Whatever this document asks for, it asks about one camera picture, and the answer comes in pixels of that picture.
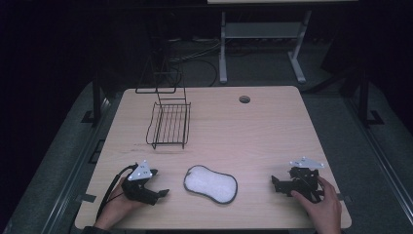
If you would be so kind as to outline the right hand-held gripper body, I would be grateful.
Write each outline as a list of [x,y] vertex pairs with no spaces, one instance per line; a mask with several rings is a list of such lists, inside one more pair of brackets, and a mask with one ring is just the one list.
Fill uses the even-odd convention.
[[318,176],[323,163],[303,156],[301,159],[291,161],[290,166],[291,169],[288,172],[291,181],[286,194],[291,197],[291,192],[297,191],[310,202],[318,203],[320,201]]

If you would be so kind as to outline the black metal post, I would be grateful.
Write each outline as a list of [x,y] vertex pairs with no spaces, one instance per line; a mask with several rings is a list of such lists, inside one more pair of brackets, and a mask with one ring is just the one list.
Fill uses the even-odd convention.
[[358,96],[358,119],[362,125],[368,127],[367,118],[367,106],[368,106],[368,79],[366,76],[366,71],[362,72],[359,83],[359,96]]
[[95,127],[100,119],[100,86],[97,76],[93,80],[93,102],[94,102],[94,117],[93,117],[93,127]]

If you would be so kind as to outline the person's left hand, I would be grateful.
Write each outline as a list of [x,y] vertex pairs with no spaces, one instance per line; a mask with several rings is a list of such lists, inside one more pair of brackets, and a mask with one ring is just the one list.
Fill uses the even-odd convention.
[[144,203],[129,200],[125,196],[122,188],[122,182],[124,180],[125,179],[122,177],[115,189],[111,192],[109,201],[104,206],[99,218],[94,223],[94,227],[109,231],[122,219],[144,206]]

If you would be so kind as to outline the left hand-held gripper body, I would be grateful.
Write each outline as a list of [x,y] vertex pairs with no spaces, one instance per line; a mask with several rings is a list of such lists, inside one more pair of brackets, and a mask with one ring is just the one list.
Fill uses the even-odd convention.
[[158,199],[156,193],[145,187],[145,184],[152,178],[150,167],[146,160],[136,164],[130,174],[122,182],[125,196],[132,201],[154,206]]

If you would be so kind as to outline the person's right hand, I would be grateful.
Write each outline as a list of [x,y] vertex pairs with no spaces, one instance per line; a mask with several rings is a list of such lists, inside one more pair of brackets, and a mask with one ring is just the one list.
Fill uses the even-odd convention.
[[323,191],[322,201],[314,204],[295,190],[291,191],[291,195],[308,213],[318,234],[341,234],[342,205],[335,187],[321,176],[318,181]]

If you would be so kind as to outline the white sponge with dark rim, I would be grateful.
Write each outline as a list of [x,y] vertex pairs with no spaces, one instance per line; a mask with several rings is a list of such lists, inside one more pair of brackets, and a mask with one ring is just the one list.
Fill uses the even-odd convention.
[[202,165],[190,168],[183,184],[187,191],[206,196],[218,204],[232,203],[238,193],[238,182],[232,175],[215,172]]

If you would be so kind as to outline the white metal stand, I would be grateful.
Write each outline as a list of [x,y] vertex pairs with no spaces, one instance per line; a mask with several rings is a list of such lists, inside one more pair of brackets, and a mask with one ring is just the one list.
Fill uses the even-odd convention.
[[307,82],[298,61],[312,12],[307,11],[301,21],[292,22],[230,22],[226,13],[221,13],[220,53],[218,57],[219,78],[222,84],[228,82],[226,42],[229,39],[295,39],[296,44],[288,52],[288,59],[299,84]]

